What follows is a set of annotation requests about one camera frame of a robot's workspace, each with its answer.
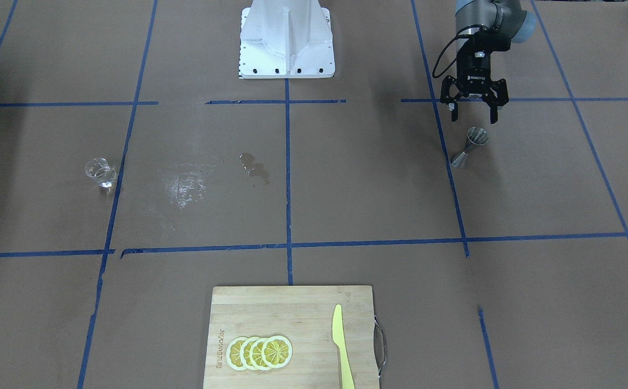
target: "metal jigger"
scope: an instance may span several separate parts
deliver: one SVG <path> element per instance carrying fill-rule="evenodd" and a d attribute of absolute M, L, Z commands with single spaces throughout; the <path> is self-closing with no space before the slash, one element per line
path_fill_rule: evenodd
<path fill-rule="evenodd" d="M 467 165 L 467 157 L 471 150 L 477 147 L 482 147 L 489 142 L 489 134 L 484 128 L 474 126 L 470 130 L 467 130 L 467 142 L 465 142 L 465 148 L 462 152 L 458 153 L 450 160 L 450 165 L 462 169 Z"/>

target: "cutting board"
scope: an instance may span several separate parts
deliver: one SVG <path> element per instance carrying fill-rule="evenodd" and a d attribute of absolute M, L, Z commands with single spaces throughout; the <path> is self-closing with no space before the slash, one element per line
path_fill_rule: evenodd
<path fill-rule="evenodd" d="M 355 389 L 379 389 L 374 356 L 371 286 L 218 286 L 213 289 L 204 389 L 341 388 L 331 324 L 335 305 L 343 327 Z M 280 369 L 236 371 L 227 345 L 237 337 L 283 335 L 292 359 Z"/>

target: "lemon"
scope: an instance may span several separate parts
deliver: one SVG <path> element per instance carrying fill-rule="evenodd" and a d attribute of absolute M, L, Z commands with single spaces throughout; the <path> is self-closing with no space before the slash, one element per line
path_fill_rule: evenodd
<path fill-rule="evenodd" d="M 266 365 L 264 362 L 264 357 L 262 356 L 261 351 L 264 349 L 265 342 L 268 338 L 260 338 L 254 344 L 252 344 L 252 349 L 249 352 L 249 364 L 254 366 L 257 370 L 271 370 L 272 368 Z"/>
<path fill-rule="evenodd" d="M 242 366 L 249 370 L 256 370 L 256 368 L 250 364 L 249 357 L 252 353 L 252 345 L 259 339 L 260 337 L 247 338 L 247 340 L 242 343 L 242 346 L 239 347 L 239 359 L 242 362 Z"/>
<path fill-rule="evenodd" d="M 261 357 L 268 367 L 273 369 L 284 367 L 292 358 L 292 343 L 281 335 L 267 338 L 261 350 Z"/>
<path fill-rule="evenodd" d="M 245 337 L 236 338 L 227 347 L 227 352 L 229 353 L 227 364 L 237 371 L 247 370 L 247 367 L 242 364 L 242 360 L 239 358 L 239 352 L 245 340 L 247 340 Z"/>

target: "knife handle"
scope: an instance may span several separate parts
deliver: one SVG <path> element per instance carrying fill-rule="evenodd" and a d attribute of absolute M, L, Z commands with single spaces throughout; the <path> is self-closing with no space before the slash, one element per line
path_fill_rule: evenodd
<path fill-rule="evenodd" d="M 355 389 L 353 371 L 350 369 L 347 350 L 340 350 L 340 370 L 342 371 L 343 389 Z"/>

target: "yellow knife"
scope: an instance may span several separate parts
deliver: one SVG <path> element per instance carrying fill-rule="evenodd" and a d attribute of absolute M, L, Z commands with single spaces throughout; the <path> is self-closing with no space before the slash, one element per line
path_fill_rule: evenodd
<path fill-rule="evenodd" d="M 340 370 L 343 376 L 343 389 L 355 389 L 353 372 L 350 370 L 348 349 L 345 347 L 345 331 L 343 330 L 343 307 L 338 304 L 333 312 L 333 342 L 340 350 Z"/>

